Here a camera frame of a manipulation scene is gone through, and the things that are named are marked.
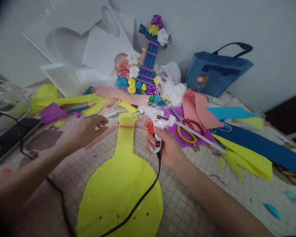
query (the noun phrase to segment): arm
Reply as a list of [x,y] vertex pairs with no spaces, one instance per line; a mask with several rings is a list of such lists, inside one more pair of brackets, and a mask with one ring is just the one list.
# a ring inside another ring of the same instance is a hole
[[80,119],[68,137],[2,180],[0,182],[0,213],[4,217],[12,218],[64,158],[88,145],[108,129],[102,127],[95,131],[96,126],[101,127],[100,124],[105,125],[107,122],[107,119],[100,115]]
[[[251,212],[217,186],[185,156],[168,130],[155,127],[155,133],[164,141],[161,160],[179,176],[222,232],[228,236],[273,236]],[[150,147],[153,147],[154,142],[154,136],[148,133],[147,153],[151,153]]]

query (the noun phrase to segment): white paper flower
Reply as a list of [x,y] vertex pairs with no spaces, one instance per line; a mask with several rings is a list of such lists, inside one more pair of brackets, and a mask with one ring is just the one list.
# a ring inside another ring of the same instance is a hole
[[131,66],[129,69],[129,77],[130,78],[137,78],[138,77],[139,68],[135,66]]
[[128,64],[130,65],[137,65],[137,57],[134,54],[128,55]]
[[161,44],[162,46],[164,46],[165,44],[168,44],[169,41],[169,35],[167,34],[167,32],[165,31],[165,28],[161,29],[158,31],[158,42],[159,44]]

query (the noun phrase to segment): yellow scissors handle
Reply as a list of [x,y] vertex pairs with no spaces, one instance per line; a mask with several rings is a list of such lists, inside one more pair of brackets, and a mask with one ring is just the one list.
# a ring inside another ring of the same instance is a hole
[[187,132],[187,133],[188,133],[188,134],[194,139],[193,141],[190,141],[190,140],[186,139],[186,138],[182,135],[180,129],[181,129],[181,127],[180,127],[179,125],[177,125],[177,131],[178,131],[178,134],[179,134],[180,138],[182,138],[183,141],[185,141],[185,142],[187,142],[187,143],[190,143],[190,144],[194,144],[194,143],[196,143],[197,138],[194,136],[193,133],[191,133],[191,132],[189,132],[189,131],[187,131],[187,130],[185,130],[185,129],[183,128],[183,130],[186,131],[186,132]]

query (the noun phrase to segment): bag handle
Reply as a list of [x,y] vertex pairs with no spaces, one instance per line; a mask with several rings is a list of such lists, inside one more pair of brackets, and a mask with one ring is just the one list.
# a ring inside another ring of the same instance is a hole
[[222,72],[222,76],[229,76],[229,75],[238,75],[240,73],[240,70],[238,69],[229,69],[225,67],[219,67],[215,65],[210,65],[210,64],[205,64],[204,67],[202,68],[203,72],[208,72],[208,70],[215,70]]
[[231,44],[237,44],[239,45],[242,49],[244,49],[244,51],[242,51],[241,53],[237,54],[236,56],[233,56],[233,58],[238,58],[246,53],[249,53],[253,50],[253,47],[251,45],[245,44],[245,43],[241,43],[241,42],[234,42],[234,43],[230,43],[230,44],[226,44],[224,47],[221,47],[219,50],[221,50],[222,48],[225,48],[228,45]]

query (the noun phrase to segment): plastic bag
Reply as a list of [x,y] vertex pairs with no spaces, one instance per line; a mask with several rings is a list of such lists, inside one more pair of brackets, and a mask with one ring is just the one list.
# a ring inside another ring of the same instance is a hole
[[165,80],[172,80],[174,84],[181,82],[181,71],[177,63],[169,63],[167,65],[160,66],[160,77]]

